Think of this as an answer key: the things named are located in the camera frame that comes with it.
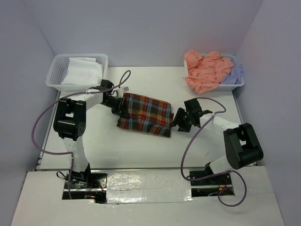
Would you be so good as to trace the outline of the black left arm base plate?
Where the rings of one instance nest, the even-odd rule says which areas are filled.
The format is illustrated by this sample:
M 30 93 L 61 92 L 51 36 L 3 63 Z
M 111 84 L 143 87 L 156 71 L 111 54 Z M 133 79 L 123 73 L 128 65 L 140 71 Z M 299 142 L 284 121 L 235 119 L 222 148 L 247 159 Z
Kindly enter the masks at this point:
M 107 179 L 108 173 L 92 171 L 88 182 L 69 179 L 68 173 L 56 172 L 59 179 L 65 181 L 63 187 L 63 200 L 94 200 L 96 203 L 105 204 L 107 202 Z

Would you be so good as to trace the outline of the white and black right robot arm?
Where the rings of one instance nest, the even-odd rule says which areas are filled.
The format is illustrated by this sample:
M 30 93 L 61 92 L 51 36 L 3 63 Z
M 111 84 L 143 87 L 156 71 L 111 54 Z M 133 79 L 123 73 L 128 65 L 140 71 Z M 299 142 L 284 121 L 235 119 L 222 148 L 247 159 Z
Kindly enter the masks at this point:
M 188 143 L 181 159 L 180 172 L 185 180 L 190 182 L 206 180 L 209 184 L 215 184 L 220 180 L 221 175 L 231 172 L 237 174 L 238 169 L 263 159 L 264 153 L 262 147 L 250 123 L 237 124 L 217 116 L 218 114 L 225 113 L 226 107 L 212 98 L 206 97 L 205 100 L 217 103 L 222 110 L 216 112 L 203 110 L 199 99 L 197 97 L 184 101 L 185 108 L 178 108 L 171 124 L 172 127 L 178 126 L 178 131 L 180 132 L 188 133 L 192 126 L 199 128 Z M 183 171 L 185 157 L 193 141 L 205 128 L 223 137 L 225 155 L 206 164 L 204 177 L 188 178 Z

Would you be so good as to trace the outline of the plaid flannel long sleeve shirt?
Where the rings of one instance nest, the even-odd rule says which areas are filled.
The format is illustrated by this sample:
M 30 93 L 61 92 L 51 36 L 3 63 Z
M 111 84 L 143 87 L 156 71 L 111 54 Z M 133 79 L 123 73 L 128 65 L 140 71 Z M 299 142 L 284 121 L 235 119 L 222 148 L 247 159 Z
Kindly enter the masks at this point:
M 124 94 L 129 118 L 120 117 L 117 127 L 160 137 L 171 137 L 174 114 L 169 102 L 134 93 Z

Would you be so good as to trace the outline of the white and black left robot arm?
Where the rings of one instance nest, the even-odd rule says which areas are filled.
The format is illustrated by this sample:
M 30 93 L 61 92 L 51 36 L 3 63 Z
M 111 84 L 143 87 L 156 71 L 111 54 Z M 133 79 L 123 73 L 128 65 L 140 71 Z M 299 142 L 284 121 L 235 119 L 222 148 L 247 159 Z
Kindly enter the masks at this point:
M 82 136 L 86 130 L 87 111 L 101 104 L 111 109 L 111 113 L 129 119 L 130 115 L 124 103 L 124 94 L 128 88 L 118 87 L 109 80 L 103 80 L 83 94 L 60 98 L 58 101 L 54 131 L 62 139 L 66 151 L 72 152 L 70 177 L 80 187 L 92 183 L 90 164 L 86 158 Z

